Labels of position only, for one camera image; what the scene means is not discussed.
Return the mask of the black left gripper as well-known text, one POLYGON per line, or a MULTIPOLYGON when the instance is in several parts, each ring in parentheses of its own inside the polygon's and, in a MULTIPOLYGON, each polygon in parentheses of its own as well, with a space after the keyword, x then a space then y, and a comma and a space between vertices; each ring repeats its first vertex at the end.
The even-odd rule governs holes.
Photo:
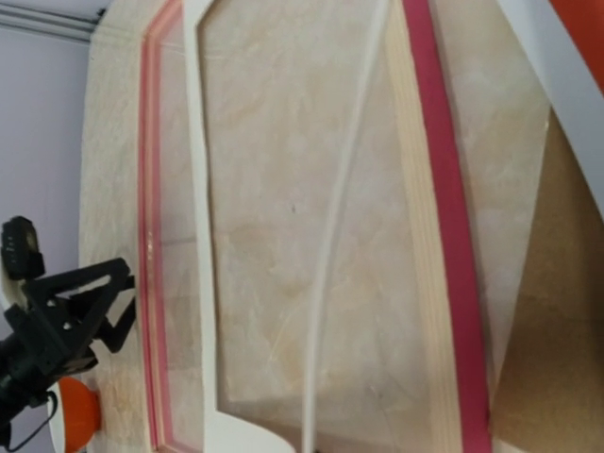
POLYGON ((89 347, 94 339, 118 353, 136 320, 136 298, 115 326, 107 315, 131 288, 121 258, 28 281, 25 296, 40 313, 31 316, 17 306, 5 313, 12 333, 1 342, 1 409, 38 407, 60 378, 92 370, 98 364, 89 347))

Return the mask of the white photo mat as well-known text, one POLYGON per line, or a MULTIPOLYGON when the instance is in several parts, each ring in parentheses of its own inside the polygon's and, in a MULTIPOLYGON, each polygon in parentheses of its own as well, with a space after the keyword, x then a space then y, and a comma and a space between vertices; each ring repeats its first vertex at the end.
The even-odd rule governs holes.
MULTIPOLYGON (((201 45, 198 39, 198 27, 207 15, 211 5, 210 1, 185 1, 182 4, 200 284, 199 307, 204 415, 202 449, 205 452, 242 452, 244 450, 248 452, 292 452, 294 447, 271 430, 222 412, 218 408, 219 353, 211 235, 210 166, 207 149, 203 77, 201 75, 201 45)), ((330 197, 326 225, 312 285, 301 428, 301 449, 304 452, 312 452, 315 449, 316 387, 319 380, 328 287, 335 268, 346 194, 358 151, 361 119, 376 68, 389 7, 390 4, 387 1, 376 3, 375 13, 367 33, 356 98, 351 109, 349 127, 340 153, 339 168, 330 197)))

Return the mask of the clear acrylic sheet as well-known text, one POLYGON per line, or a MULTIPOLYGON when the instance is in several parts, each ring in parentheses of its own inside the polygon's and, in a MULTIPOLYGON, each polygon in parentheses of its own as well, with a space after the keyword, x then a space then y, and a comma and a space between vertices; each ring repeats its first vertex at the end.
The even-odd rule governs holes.
MULTIPOLYGON (((308 303, 368 21, 203 31, 222 410, 300 441, 308 303)), ((185 56, 159 51, 162 308, 171 422, 202 448, 201 326, 185 56)), ((377 63, 327 302, 326 452, 431 448, 391 91, 377 63)))

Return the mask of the wooden picture frame red edge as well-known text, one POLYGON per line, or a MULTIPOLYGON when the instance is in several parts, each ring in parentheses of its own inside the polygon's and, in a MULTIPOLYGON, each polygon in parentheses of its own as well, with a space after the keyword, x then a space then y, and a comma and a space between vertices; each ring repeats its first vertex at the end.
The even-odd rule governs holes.
MULTIPOLYGON (((163 333, 159 188, 160 45, 178 20, 202 22, 208 1, 166 1, 143 32, 139 106, 138 227, 143 366, 150 441, 182 452, 173 433, 163 333)), ((430 387, 441 452, 488 452, 489 398, 474 250, 459 154, 429 4, 398 1, 386 44, 407 173, 413 253, 426 310, 430 387)))

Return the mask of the red and dark photo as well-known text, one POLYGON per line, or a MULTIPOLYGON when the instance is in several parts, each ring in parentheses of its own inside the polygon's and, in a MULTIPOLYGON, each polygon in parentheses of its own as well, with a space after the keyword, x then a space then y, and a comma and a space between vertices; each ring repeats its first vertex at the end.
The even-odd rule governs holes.
POLYGON ((603 210, 603 3, 498 3, 603 210))

